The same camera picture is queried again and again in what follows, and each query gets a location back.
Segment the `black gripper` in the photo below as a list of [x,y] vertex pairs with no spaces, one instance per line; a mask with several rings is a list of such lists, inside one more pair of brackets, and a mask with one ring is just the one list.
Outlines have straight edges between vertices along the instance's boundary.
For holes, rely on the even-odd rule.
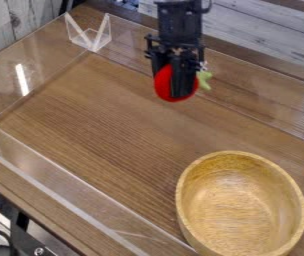
[[146,57],[152,63],[152,73],[170,63],[171,97],[186,98],[195,92],[196,62],[192,59],[176,56],[174,50],[194,51],[198,62],[204,61],[204,46],[202,44],[203,15],[207,9],[200,1],[156,1],[158,7],[158,34],[148,34]]

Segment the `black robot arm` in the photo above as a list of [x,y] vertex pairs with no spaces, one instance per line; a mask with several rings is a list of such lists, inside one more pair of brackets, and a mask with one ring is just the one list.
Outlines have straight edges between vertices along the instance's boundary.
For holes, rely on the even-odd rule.
[[180,102],[208,88],[203,44],[203,15],[212,0],[156,0],[158,34],[147,34],[146,57],[151,60],[156,95],[167,102]]

